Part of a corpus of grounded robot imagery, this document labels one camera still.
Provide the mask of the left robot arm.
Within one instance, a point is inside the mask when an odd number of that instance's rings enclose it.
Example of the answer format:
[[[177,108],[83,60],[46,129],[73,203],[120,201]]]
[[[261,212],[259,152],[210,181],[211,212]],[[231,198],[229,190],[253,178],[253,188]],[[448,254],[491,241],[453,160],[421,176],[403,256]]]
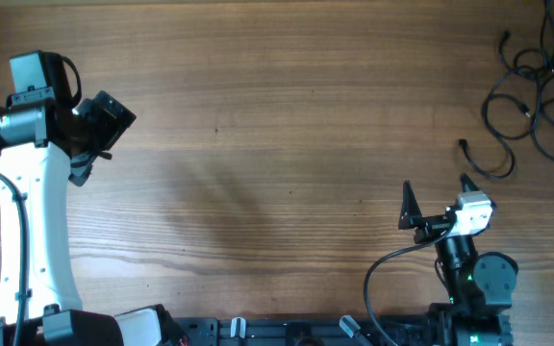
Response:
[[[66,193],[135,121],[110,94],[82,95],[73,62],[34,51],[10,60],[0,107],[0,345],[182,345],[160,305],[85,311],[69,255]]]

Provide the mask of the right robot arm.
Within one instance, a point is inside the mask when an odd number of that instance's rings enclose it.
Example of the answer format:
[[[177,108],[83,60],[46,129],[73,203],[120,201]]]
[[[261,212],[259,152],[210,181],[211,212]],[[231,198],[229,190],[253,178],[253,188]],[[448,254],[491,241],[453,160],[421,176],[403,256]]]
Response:
[[[415,230],[417,245],[435,246],[444,287],[451,302],[427,312],[432,345],[509,346],[514,343],[509,316],[518,265],[507,255],[480,255],[474,237],[489,228],[495,203],[467,176],[462,192],[441,215],[424,216],[411,183],[403,184],[400,230]]]

